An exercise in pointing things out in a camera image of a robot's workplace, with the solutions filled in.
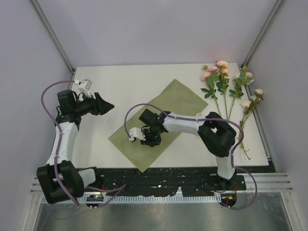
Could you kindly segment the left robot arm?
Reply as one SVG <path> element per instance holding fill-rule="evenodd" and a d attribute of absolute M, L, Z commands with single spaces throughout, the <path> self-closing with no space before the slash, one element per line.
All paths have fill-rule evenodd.
<path fill-rule="evenodd" d="M 102 116 L 114 109 L 114 105 L 103 100 L 97 92 L 91 97 L 84 96 L 81 101 L 72 90 L 63 90 L 57 97 L 55 141 L 46 165 L 37 169 L 37 178 L 49 204 L 80 198 L 88 186 L 102 186 L 103 179 L 96 167 L 82 170 L 74 167 L 73 148 L 82 116 Z"/>

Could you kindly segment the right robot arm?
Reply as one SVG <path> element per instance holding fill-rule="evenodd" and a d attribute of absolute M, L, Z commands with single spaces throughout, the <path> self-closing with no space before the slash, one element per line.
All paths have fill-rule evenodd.
<path fill-rule="evenodd" d="M 145 124 L 141 128 L 144 137 L 142 145 L 154 147 L 160 144 L 161 134 L 168 132 L 188 133 L 199 136 L 208 151 L 216 157 L 217 181 L 223 190 L 235 185 L 236 170 L 233 165 L 233 147 L 236 131 L 215 112 L 206 117 L 184 116 L 169 111 L 156 114 L 148 109 L 139 120 Z"/>

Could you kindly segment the pink rose stem left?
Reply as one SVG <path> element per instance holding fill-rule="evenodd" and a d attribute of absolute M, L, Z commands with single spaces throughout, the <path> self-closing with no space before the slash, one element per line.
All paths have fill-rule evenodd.
<path fill-rule="evenodd" d="M 201 89 L 203 92 L 205 92 L 204 98 L 212 98 L 215 101 L 218 114 L 221 115 L 215 89 L 215 83 L 219 80 L 219 69 L 217 66 L 208 67 L 206 64 L 203 65 L 202 69 L 204 70 L 204 73 L 201 77 L 201 81 L 204 82 L 207 86 L 207 89 Z"/>

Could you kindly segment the pink rose stem middle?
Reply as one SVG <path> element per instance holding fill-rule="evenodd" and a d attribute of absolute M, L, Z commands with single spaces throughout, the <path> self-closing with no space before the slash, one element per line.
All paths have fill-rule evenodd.
<path fill-rule="evenodd" d="M 224 100 L 225 114 L 226 114 L 226 118 L 228 118 L 226 93 L 227 93 L 227 89 L 229 86 L 228 85 L 228 82 L 229 82 L 228 66 L 229 64 L 226 61 L 216 61 L 215 66 L 218 69 L 218 89 L 221 90 L 221 94 Z"/>

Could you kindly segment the pale pink rose stem right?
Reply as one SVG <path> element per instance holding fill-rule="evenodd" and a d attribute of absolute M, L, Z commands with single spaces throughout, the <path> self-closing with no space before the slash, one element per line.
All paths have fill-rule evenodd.
<path fill-rule="evenodd" d="M 262 89 L 255 89 L 254 95 L 251 96 L 250 100 L 242 102 L 241 106 L 244 109 L 242 120 L 240 121 L 240 127 L 244 130 L 246 121 L 257 109 L 257 106 L 260 104 L 263 98 L 264 91 Z"/>

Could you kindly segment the white rose stem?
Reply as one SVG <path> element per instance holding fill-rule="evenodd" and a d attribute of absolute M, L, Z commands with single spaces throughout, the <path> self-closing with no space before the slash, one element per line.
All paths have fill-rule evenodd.
<path fill-rule="evenodd" d="M 253 83 L 254 77 L 253 77 L 253 74 L 248 71 L 247 66 L 243 65 L 240 73 L 235 75 L 232 82 L 233 82 L 234 89 L 229 90 L 230 96 L 232 97 L 232 102 L 231 102 L 231 108 L 228 114 L 228 119 L 231 118 L 232 110 L 235 105 L 235 100 L 241 99 L 244 95 L 242 87 Z"/>

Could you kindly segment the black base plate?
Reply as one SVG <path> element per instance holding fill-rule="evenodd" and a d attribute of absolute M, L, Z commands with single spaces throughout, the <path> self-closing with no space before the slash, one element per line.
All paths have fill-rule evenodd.
<path fill-rule="evenodd" d="M 120 196 L 174 196 L 179 188 L 184 196 L 211 195 L 225 191 L 219 184 L 216 167 L 164 167 L 140 172 L 136 168 L 100 168 L 101 179 L 90 186 L 102 190 L 125 185 Z"/>

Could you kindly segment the left aluminium frame post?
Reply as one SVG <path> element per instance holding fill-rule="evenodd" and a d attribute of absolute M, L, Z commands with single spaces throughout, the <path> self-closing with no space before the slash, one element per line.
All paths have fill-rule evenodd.
<path fill-rule="evenodd" d="M 48 36 L 50 37 L 51 41 L 53 42 L 56 50 L 58 51 L 61 59 L 64 61 L 66 67 L 68 68 L 70 74 L 74 74 L 74 67 L 71 64 L 66 52 L 64 51 L 55 31 L 53 30 L 45 12 L 43 11 L 41 5 L 39 4 L 38 0 L 29 0 L 28 1 L 32 6 L 34 12 L 36 13 L 38 19 L 41 21 L 44 29 L 46 30 Z"/>

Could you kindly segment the aluminium frame post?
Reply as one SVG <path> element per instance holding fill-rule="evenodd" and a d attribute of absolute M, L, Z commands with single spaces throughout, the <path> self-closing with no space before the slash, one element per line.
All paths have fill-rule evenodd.
<path fill-rule="evenodd" d="M 256 51 L 258 50 L 264 38 L 266 37 L 272 24 L 274 23 L 275 19 L 277 18 L 278 14 L 280 13 L 285 3 L 286 3 L 286 0 L 276 0 L 275 1 L 268 16 L 266 17 L 265 22 L 263 23 L 257 37 L 255 38 L 251 48 L 248 51 L 248 54 L 246 55 L 244 61 L 241 63 L 240 67 L 249 65 L 249 63 L 251 62 Z"/>
<path fill-rule="evenodd" d="M 32 6 L 34 12 L 36 13 L 38 19 L 41 21 L 44 29 L 46 30 L 48 36 L 50 37 L 51 41 L 53 42 L 56 50 L 58 51 L 61 59 L 64 61 L 66 67 L 68 68 L 70 74 L 74 74 L 74 67 L 71 64 L 66 52 L 64 51 L 55 31 L 53 30 L 45 12 L 43 11 L 41 5 L 39 4 L 38 0 L 29 0 L 28 1 Z"/>

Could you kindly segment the aluminium front rail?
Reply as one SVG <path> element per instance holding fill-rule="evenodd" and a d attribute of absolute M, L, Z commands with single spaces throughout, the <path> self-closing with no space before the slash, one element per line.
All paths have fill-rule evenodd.
<path fill-rule="evenodd" d="M 293 187 L 287 173 L 251 173 L 254 177 L 258 192 L 292 192 Z M 247 173 L 239 173 L 238 176 L 243 176 L 246 183 L 247 192 L 252 192 L 254 182 L 251 176 Z M 30 194 L 43 194 L 37 177 L 31 187 Z"/>

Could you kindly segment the right aluminium frame post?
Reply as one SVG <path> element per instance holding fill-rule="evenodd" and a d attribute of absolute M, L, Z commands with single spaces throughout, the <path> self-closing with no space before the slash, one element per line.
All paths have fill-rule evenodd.
<path fill-rule="evenodd" d="M 255 38 L 251 48 L 248 51 L 248 54 L 246 55 L 244 61 L 241 63 L 240 67 L 249 65 L 249 63 L 251 62 L 256 51 L 258 50 L 264 38 L 266 37 L 272 24 L 274 23 L 275 19 L 277 18 L 278 14 L 280 13 L 285 3 L 286 3 L 286 0 L 276 0 L 275 1 L 268 16 L 266 17 L 265 22 L 263 23 L 257 37 Z"/>

